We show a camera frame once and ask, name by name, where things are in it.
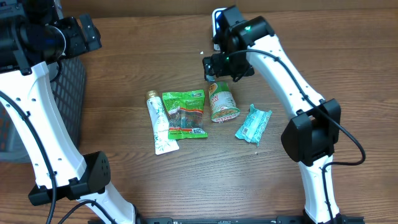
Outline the white tube with gold cap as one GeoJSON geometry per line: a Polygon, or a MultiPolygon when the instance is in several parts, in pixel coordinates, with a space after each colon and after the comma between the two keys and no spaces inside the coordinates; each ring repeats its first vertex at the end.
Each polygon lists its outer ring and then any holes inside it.
{"type": "Polygon", "coordinates": [[[169,120],[162,100],[155,90],[146,93],[146,103],[154,133],[155,154],[161,155],[179,150],[177,141],[169,139],[169,120]]]}

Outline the green instant noodle cup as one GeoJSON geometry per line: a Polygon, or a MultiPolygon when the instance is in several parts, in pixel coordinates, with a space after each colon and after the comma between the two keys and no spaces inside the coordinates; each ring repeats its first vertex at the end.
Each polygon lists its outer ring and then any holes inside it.
{"type": "Polygon", "coordinates": [[[236,118],[240,114],[236,102],[226,82],[214,82],[209,86],[211,120],[223,123],[236,118]]]}

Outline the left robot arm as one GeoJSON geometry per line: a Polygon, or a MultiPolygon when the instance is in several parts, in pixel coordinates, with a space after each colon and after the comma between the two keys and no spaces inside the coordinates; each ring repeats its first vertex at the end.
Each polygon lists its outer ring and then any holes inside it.
{"type": "Polygon", "coordinates": [[[50,86],[51,63],[101,46],[87,14],[64,18],[54,1],[2,1],[1,103],[34,168],[32,205],[54,207],[68,198],[88,206],[102,223],[143,223],[137,208],[112,184],[105,153],[78,152],[50,86]]]}

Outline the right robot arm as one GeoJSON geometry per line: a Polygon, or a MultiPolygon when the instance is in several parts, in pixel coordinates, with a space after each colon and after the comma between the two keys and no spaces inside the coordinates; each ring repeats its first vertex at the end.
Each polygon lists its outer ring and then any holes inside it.
{"type": "Polygon", "coordinates": [[[216,53],[203,59],[208,82],[234,82],[259,72],[289,119],[281,135],[288,156],[298,163],[305,191],[307,223],[336,223],[341,216],[333,191],[331,163],[338,142],[341,108],[325,100],[301,76],[271,25],[262,16],[246,20],[236,6],[212,13],[216,53]]]}

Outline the green snack bag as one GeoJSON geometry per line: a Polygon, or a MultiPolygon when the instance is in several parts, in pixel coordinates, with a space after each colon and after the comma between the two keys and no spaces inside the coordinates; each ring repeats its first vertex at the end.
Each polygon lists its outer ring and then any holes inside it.
{"type": "Polygon", "coordinates": [[[208,137],[203,129],[204,90],[165,92],[162,100],[169,116],[169,139],[208,137]]]}

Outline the teal tissue pack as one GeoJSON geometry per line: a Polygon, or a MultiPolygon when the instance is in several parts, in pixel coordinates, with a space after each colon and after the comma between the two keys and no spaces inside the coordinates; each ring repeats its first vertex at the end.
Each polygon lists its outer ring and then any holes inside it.
{"type": "Polygon", "coordinates": [[[272,111],[262,111],[250,105],[249,113],[244,123],[237,130],[235,137],[243,139],[248,143],[254,143],[259,146],[262,135],[271,118],[272,111]]]}

